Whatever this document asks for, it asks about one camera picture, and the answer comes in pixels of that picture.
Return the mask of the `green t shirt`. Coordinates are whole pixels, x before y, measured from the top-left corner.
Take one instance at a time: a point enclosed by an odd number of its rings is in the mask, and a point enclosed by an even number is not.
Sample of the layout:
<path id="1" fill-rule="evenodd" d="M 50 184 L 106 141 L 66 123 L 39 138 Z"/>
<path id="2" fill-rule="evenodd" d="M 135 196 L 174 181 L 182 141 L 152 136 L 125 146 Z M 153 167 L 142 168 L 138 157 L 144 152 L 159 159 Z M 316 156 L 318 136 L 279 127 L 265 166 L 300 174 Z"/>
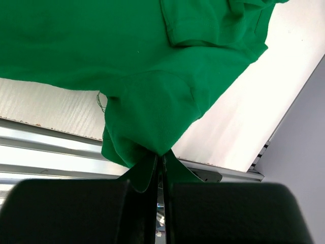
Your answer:
<path id="1" fill-rule="evenodd" d="M 164 155 L 267 50 L 275 1 L 1 1 L 1 78 L 107 98 L 102 155 Z"/>

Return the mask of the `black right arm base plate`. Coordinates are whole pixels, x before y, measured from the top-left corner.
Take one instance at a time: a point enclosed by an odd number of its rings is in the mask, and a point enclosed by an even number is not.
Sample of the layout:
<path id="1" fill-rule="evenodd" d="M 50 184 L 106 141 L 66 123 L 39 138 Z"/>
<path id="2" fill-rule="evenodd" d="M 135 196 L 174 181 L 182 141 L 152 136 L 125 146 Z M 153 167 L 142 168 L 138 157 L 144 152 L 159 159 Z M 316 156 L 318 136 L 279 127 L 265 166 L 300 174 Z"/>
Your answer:
<path id="1" fill-rule="evenodd" d="M 222 175 L 218 172 L 190 168 L 190 171 L 204 182 L 221 182 Z"/>

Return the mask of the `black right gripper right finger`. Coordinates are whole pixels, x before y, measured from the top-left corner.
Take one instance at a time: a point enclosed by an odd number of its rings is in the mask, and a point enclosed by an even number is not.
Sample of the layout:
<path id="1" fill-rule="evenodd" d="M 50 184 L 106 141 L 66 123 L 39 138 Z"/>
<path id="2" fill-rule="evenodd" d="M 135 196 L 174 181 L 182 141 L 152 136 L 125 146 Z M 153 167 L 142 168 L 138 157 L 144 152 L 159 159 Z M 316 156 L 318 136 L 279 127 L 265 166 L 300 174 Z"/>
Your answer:
<path id="1" fill-rule="evenodd" d="M 312 243 L 281 184 L 206 182 L 173 154 L 161 159 L 167 243 Z"/>

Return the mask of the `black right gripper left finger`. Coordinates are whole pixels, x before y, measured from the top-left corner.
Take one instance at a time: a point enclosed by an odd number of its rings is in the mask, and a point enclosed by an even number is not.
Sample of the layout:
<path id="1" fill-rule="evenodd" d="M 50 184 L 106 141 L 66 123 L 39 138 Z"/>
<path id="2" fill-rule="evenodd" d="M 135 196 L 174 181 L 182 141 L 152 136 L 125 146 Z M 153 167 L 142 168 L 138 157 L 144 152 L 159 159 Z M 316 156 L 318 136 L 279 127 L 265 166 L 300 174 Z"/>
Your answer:
<path id="1" fill-rule="evenodd" d="M 154 243 L 158 157 L 118 179 L 28 179 L 1 208 L 1 243 Z"/>

